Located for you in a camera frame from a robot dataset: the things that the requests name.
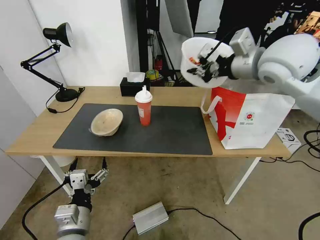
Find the shopping bag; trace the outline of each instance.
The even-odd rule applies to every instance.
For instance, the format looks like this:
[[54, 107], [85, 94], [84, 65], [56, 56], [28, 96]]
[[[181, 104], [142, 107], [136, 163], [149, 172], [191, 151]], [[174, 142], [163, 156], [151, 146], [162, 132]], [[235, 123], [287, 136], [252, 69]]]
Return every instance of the shopping bag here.
[[244, 94], [222, 87], [211, 90], [209, 114], [225, 149], [264, 148], [294, 105], [294, 98], [272, 93]]

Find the black desk lamp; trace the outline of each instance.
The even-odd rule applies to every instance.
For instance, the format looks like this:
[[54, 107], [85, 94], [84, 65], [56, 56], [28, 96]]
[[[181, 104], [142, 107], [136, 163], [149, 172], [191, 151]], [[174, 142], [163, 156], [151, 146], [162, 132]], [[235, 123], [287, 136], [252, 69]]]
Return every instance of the black desk lamp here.
[[[59, 92], [56, 94], [56, 100], [59, 102], [68, 102], [73, 99], [76, 99], [79, 97], [81, 91], [76, 91], [74, 89], [66, 89], [63, 86], [63, 83], [60, 83], [58, 81], [55, 81], [51, 78], [48, 78], [44, 76], [43, 74], [39, 73], [38, 71], [34, 70], [33, 67], [37, 65], [38, 63], [41, 63], [42, 61], [46, 60], [47, 58], [55, 55], [56, 53], [60, 52], [60, 44], [57, 42], [59, 40], [64, 45], [71, 47], [73, 39], [72, 39], [72, 31], [70, 28], [69, 23], [62, 23], [59, 27], [55, 28], [45, 28], [43, 29], [43, 35], [50, 39], [53, 45], [51, 45], [46, 50], [42, 51], [41, 53], [33, 56], [32, 58], [29, 58], [26, 61], [21, 62], [21, 67], [28, 70], [29, 72], [32, 72], [33, 74], [37, 75], [38, 77], [42, 78], [43, 80], [47, 81], [48, 83], [52, 84], [53, 86], [57, 87]], [[55, 51], [49, 54], [46, 57], [43, 58], [37, 58], [40, 55], [44, 54], [47, 51], [50, 51], [51, 49], [54, 49]]]

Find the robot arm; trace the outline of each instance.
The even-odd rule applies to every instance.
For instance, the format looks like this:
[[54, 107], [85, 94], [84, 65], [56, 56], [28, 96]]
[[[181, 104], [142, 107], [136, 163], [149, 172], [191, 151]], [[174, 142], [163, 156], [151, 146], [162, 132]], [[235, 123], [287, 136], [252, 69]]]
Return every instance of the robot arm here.
[[58, 240], [84, 240], [89, 232], [91, 195], [109, 174], [106, 159], [102, 169], [96, 174], [88, 174], [86, 169], [69, 170], [66, 179], [72, 187], [72, 200], [68, 205], [61, 205], [54, 215], [58, 223]]
[[231, 56], [225, 57], [221, 51], [212, 54], [213, 47], [207, 45], [197, 56], [198, 68], [187, 71], [199, 76], [199, 86], [218, 76], [257, 79], [276, 85], [295, 98], [301, 110], [320, 121], [320, 50], [313, 36], [285, 36], [265, 49], [257, 47], [249, 28], [244, 28], [229, 43], [234, 52]]

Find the black desk mat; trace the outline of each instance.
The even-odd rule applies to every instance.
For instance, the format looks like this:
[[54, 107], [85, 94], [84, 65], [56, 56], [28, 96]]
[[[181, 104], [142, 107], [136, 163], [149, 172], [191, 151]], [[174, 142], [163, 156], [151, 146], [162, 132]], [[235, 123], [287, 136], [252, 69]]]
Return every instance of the black desk mat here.
[[[118, 131], [109, 137], [89, 132], [101, 111], [117, 108], [123, 113]], [[53, 145], [60, 149], [116, 152], [212, 155], [201, 110], [198, 107], [152, 106], [151, 124], [140, 124], [136, 105], [92, 104], [82, 106]]]

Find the lamp head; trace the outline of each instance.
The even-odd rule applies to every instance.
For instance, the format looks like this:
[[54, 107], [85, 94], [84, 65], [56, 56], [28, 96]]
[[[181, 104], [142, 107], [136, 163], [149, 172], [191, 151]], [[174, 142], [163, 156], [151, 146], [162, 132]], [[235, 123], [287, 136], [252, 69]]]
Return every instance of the lamp head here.
[[62, 23], [57, 28], [44, 28], [43, 35], [49, 40], [59, 40], [64, 45], [72, 47], [73, 37], [69, 23]]

